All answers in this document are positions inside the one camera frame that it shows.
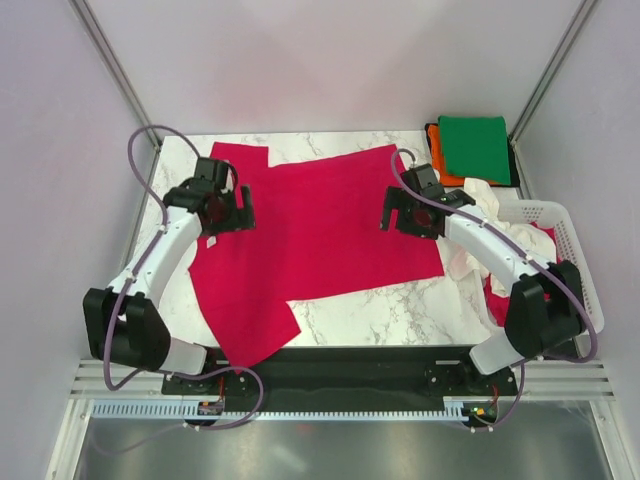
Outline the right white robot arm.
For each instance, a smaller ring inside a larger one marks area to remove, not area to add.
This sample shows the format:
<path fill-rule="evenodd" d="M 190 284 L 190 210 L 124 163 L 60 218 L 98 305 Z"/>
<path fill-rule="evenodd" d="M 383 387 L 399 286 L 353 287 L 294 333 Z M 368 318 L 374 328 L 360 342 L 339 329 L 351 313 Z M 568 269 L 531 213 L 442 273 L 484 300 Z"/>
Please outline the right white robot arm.
<path fill-rule="evenodd" d="M 483 392 L 494 373 L 536 358 L 583 332 L 595 334 L 584 307 L 578 268 L 555 263 L 530 252 L 489 221 L 473 199 L 461 190 L 436 200 L 418 199 L 413 191 L 389 187 L 380 228 L 387 230 L 391 214 L 395 228 L 421 238 L 444 237 L 475 257 L 510 291 L 503 329 L 469 351 L 469 362 L 458 368 L 467 392 Z"/>

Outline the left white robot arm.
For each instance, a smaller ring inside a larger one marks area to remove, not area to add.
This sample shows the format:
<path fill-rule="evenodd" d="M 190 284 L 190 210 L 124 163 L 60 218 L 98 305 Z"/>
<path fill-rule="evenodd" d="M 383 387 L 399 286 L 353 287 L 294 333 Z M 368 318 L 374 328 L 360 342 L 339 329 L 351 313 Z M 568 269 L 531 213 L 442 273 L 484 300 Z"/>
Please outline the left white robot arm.
<path fill-rule="evenodd" d="M 150 372 L 174 372 L 198 393 L 219 382 L 219 369 L 207 349 L 171 335 L 158 307 L 176 267 L 202 236 L 250 230 L 256 226 L 250 187 L 227 191 L 216 179 L 192 177 L 164 196 L 150 197 L 161 220 L 144 250 L 103 289 L 91 288 L 83 311 L 91 355 L 107 364 Z"/>

